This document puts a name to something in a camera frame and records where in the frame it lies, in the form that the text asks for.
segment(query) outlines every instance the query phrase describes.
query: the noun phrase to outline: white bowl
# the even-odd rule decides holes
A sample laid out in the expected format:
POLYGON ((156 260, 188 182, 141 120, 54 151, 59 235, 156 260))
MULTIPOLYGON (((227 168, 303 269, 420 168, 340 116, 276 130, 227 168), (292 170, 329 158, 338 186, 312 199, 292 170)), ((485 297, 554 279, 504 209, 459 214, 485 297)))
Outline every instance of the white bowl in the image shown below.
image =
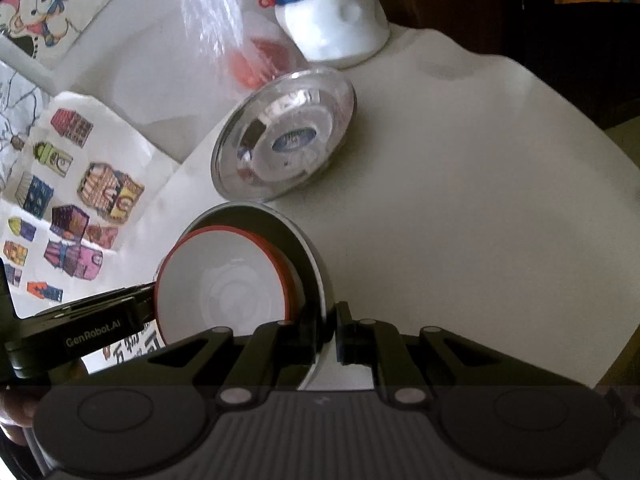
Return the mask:
POLYGON ((215 326, 251 335, 263 323, 289 319, 286 283, 259 236, 230 226, 199 229, 178 242, 159 271, 162 339, 172 344, 215 326))
POLYGON ((320 323, 325 322, 328 311, 334 305, 329 275, 316 248, 291 220, 261 203, 226 202, 196 218, 182 233, 180 240, 199 229, 214 225, 227 225, 255 233, 280 250, 302 282, 305 309, 314 311, 320 323))

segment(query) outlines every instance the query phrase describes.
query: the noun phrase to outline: sticker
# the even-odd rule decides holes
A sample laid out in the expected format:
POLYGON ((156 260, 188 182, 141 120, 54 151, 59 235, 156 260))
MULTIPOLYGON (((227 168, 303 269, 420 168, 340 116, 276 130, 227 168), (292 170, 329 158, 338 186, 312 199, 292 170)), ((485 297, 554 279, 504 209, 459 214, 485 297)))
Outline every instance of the sticker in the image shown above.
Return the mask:
POLYGON ((60 238, 79 242, 89 225, 89 215, 76 205, 51 208, 51 231, 60 238))
POLYGON ((99 225, 89 225, 84 233, 85 240, 99 245, 103 249, 111 249, 116 236, 118 236, 117 227, 101 227, 99 225))
POLYGON ((104 220, 124 224, 144 190, 127 173, 106 162, 92 162, 80 180, 78 196, 104 220))
POLYGON ((51 118, 51 126, 60 134, 60 137, 70 140, 76 146, 84 148, 86 138, 94 129, 94 125, 74 110, 60 108, 51 118))
POLYGON ((4 264, 4 274, 9 285, 20 286, 22 269, 16 269, 14 266, 4 264))
POLYGON ((27 213, 31 213, 37 219, 42 220, 52 197, 52 187, 47 186, 37 176, 28 171, 22 174, 18 189, 15 191, 15 199, 18 205, 27 213))
POLYGON ((4 243, 4 256, 9 258, 14 264, 24 267, 24 263, 27 260, 27 254, 29 250, 20 244, 15 242, 4 243))
POLYGON ((11 229, 14 235, 20 236, 30 242, 33 242, 33 237, 36 235, 36 227, 19 216, 9 218, 9 229, 11 229))
POLYGON ((56 269, 62 269, 72 278, 94 280, 102 267, 102 251, 82 244, 65 244, 49 240, 44 259, 56 269))
POLYGON ((62 301, 62 289, 55 288, 46 282, 28 282, 27 292, 40 300, 62 301))
POLYGON ((71 155, 59 150, 50 142, 38 142, 33 147, 33 156, 40 164, 47 166, 62 178, 66 177, 66 172, 74 161, 71 155))
POLYGON ((271 149, 277 153, 296 152, 314 140, 316 135, 317 133, 313 128, 291 130, 274 140, 271 149))

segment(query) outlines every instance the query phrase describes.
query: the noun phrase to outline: white bottle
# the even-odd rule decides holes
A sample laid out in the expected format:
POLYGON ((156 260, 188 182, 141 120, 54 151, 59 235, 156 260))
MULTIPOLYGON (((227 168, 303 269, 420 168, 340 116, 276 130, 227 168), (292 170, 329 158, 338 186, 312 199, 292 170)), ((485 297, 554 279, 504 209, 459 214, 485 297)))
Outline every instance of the white bottle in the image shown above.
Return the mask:
POLYGON ((275 10, 309 62, 347 68, 369 59, 389 38, 378 0, 300 0, 275 10))

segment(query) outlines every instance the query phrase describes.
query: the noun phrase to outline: white tabletop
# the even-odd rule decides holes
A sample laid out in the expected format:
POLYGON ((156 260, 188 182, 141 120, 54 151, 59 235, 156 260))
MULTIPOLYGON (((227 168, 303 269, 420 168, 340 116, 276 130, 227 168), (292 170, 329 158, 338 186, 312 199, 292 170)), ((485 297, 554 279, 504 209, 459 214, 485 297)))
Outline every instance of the white tabletop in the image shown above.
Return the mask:
MULTIPOLYGON (((114 0, 53 73, 181 160, 232 105, 184 37, 179 0, 114 0)), ((322 177, 274 206, 321 253, 354 317, 440 325, 595 384, 640 322, 640 171, 515 62, 395 28, 348 71, 359 110, 322 177)), ((144 215, 113 286, 150 280, 203 210, 211 132, 144 215)))

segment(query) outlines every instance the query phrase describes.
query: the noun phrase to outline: white paper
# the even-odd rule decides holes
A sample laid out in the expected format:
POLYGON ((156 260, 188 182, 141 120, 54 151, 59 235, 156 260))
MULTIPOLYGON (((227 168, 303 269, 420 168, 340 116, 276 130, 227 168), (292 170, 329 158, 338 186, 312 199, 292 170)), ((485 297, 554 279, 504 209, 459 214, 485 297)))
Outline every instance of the white paper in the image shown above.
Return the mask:
POLYGON ((6 264, 22 273, 20 283, 14 283, 12 287, 18 315, 31 316, 44 308, 55 306, 58 302, 54 299, 62 299, 62 303, 67 303, 110 290, 113 282, 108 279, 108 275, 113 272, 116 264, 114 258, 122 241, 177 168, 175 161, 153 147, 96 99, 70 92, 55 97, 31 128, 31 135, 20 159, 14 165, 0 204, 0 244, 3 251, 6 243, 10 244, 3 259, 6 264), (64 130, 66 123, 61 123, 60 117, 69 116, 76 122, 68 124, 64 130), (64 134, 55 129, 52 121, 64 134), (78 125, 85 126, 89 131, 86 137, 78 136, 78 132, 82 134, 78 125), (49 150, 38 152, 47 156, 37 159, 34 152, 36 148, 49 150), (51 163, 51 155, 55 150, 57 157, 53 158, 57 158, 57 161, 51 163), (60 160, 65 159, 66 162, 60 164, 60 160), (94 170, 101 171, 103 178, 96 180, 91 188, 95 191, 94 195, 91 195, 88 202, 84 202, 81 196, 88 189, 85 176, 92 163, 97 163, 94 170), (31 182, 44 183, 44 186, 53 190, 53 196, 47 203, 42 218, 38 218, 37 208, 21 202, 24 198, 25 178, 30 178, 31 182), (118 184, 116 189, 114 182, 125 184, 118 184), (109 200, 102 200, 103 195, 108 196, 109 200), (98 199, 102 203, 102 209, 97 205, 98 199), (105 212, 105 203, 115 205, 105 212), (129 217, 123 218, 126 211, 129 211, 129 217), (75 215, 80 227, 71 227, 63 221, 70 218, 69 215, 75 215), (29 240, 29 230, 33 229, 16 234, 12 232, 8 222, 11 218, 14 219, 14 230, 17 222, 15 219, 33 226, 36 229, 33 240, 29 240), (57 232, 52 231, 55 225, 58 226, 57 232), (118 229, 110 248, 106 243, 108 237, 88 236, 89 232, 95 233, 92 226, 118 229), (81 240, 68 238, 73 234, 78 236, 79 232, 84 232, 81 240), (23 265, 20 265, 22 262, 19 258, 17 261, 7 261, 8 254, 11 255, 11 244, 14 244, 13 247, 20 245, 22 252, 28 251, 23 265), (57 258, 56 251, 62 251, 63 254, 57 258), (34 286, 30 287, 29 283, 46 283, 49 287, 47 293, 44 293, 43 286, 38 286, 39 294, 44 294, 45 299, 29 293, 29 288, 34 290, 34 286), (62 298, 58 290, 63 291, 62 298))

